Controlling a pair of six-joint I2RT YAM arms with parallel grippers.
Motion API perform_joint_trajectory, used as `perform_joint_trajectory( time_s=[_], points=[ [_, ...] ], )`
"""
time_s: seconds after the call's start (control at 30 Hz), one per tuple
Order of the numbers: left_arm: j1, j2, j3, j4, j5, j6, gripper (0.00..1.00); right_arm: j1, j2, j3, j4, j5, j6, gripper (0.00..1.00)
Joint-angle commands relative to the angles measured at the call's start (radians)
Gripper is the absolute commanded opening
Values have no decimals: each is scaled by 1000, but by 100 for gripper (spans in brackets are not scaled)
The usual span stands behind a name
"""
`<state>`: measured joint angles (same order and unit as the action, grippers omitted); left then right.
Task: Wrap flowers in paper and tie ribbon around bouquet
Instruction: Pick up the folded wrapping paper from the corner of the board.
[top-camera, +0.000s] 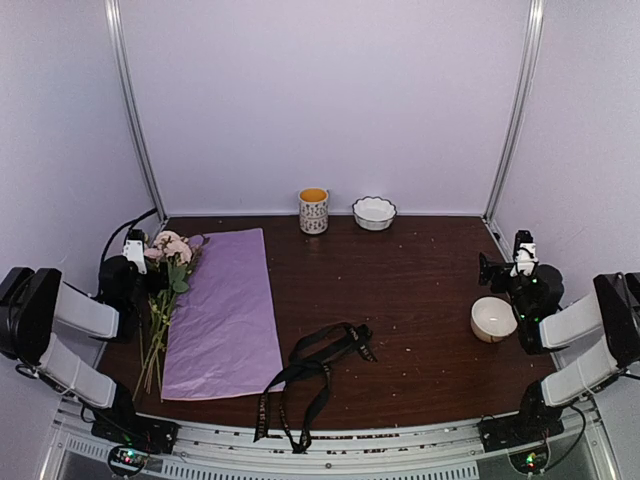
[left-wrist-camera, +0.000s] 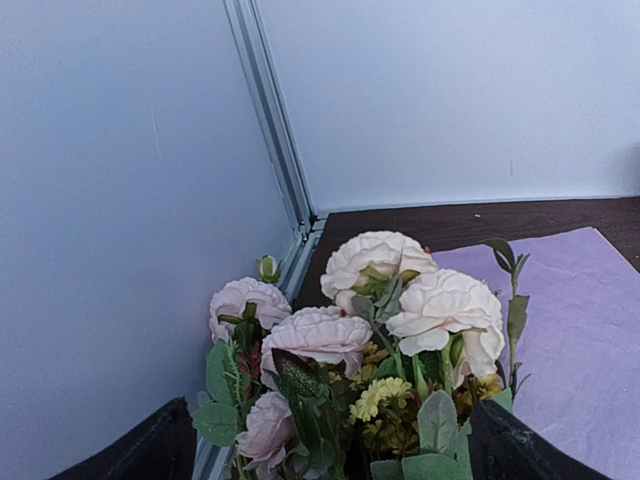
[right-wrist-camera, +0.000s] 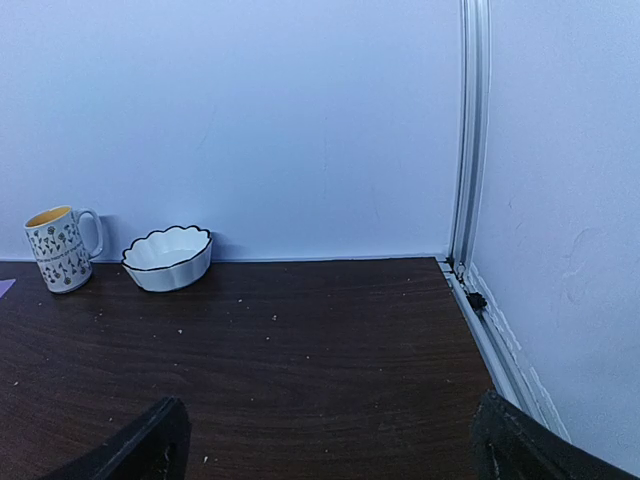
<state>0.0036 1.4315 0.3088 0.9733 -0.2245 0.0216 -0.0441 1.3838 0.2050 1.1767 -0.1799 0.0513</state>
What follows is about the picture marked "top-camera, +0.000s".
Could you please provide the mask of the fake flower bunch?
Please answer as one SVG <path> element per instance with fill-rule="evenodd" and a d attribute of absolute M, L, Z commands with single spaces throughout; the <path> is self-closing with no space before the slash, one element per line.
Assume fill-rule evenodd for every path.
<path fill-rule="evenodd" d="M 141 373 L 134 398 L 142 391 L 150 394 L 154 386 L 162 391 L 162 366 L 168 351 L 172 315 L 180 297 L 189 291 L 190 278 L 196 272 L 208 243 L 209 239 L 202 234 L 188 238 L 163 230 L 150 244 L 144 244 L 144 259 L 148 264 L 146 278 L 150 282 L 147 287 L 149 339 L 140 341 Z"/>

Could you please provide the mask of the purple wrapping paper sheet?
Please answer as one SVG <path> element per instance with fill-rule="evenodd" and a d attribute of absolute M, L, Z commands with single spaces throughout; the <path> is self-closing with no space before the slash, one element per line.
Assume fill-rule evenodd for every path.
<path fill-rule="evenodd" d="M 262 229 L 207 239 L 172 314 L 164 401 L 259 394 L 283 368 Z"/>

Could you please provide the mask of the black printed ribbon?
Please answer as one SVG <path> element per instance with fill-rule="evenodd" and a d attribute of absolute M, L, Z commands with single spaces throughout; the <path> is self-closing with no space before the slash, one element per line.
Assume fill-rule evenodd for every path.
<path fill-rule="evenodd" d="M 302 356 L 304 350 L 323 342 L 336 331 L 342 331 L 344 335 L 315 353 Z M 283 384 L 284 388 L 279 401 L 280 423 L 289 440 L 292 453 L 304 454 L 312 444 L 312 423 L 324 410 L 331 396 L 332 366 L 352 353 L 357 353 L 364 361 L 377 362 L 378 359 L 370 346 L 372 338 L 373 331 L 366 324 L 354 326 L 348 322 L 340 322 L 298 340 L 288 356 L 287 366 L 274 376 L 258 397 L 253 442 L 268 436 L 271 420 L 270 393 L 276 386 Z M 307 406 L 299 439 L 295 440 L 287 415 L 287 389 L 294 383 L 316 376 L 320 376 L 324 384 Z"/>

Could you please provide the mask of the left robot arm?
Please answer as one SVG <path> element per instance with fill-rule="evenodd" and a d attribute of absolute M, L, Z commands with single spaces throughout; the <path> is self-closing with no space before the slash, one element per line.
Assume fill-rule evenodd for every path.
<path fill-rule="evenodd" d="M 132 394 L 66 346 L 54 324 L 103 342 L 130 342 L 140 323 L 141 278 L 138 266 L 119 255 L 102 263 L 95 297 L 63 280 L 55 268 L 14 267 L 1 282 L 1 354 L 83 401 L 123 444 L 144 433 Z"/>

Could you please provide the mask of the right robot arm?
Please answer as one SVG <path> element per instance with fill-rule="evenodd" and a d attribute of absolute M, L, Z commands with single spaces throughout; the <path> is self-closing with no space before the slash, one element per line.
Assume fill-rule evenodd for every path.
<path fill-rule="evenodd" d="M 598 274 L 591 291 L 564 307 L 564 278 L 528 249 L 522 259 L 495 262 L 479 255 L 479 283 L 507 295 L 523 350 L 530 355 L 582 350 L 554 373 L 530 384 L 512 430 L 535 440 L 562 411 L 624 375 L 639 361 L 639 274 Z"/>

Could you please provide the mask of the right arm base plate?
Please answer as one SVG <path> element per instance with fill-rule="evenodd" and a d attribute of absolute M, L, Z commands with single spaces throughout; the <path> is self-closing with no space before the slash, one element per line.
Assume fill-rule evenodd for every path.
<path fill-rule="evenodd" d="M 553 420 L 550 424 L 542 426 L 523 427 L 517 414 L 483 418 L 477 424 L 477 428 L 485 452 L 541 442 L 549 436 L 560 435 L 564 432 L 561 420 Z"/>

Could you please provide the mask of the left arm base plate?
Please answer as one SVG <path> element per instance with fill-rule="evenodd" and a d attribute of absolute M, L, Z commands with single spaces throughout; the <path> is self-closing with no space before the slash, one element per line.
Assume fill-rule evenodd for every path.
<path fill-rule="evenodd" d="M 178 431 L 175 422 L 148 417 L 140 417 L 134 427 L 119 427 L 105 419 L 95 420 L 91 427 L 95 437 L 151 454 L 171 454 Z"/>

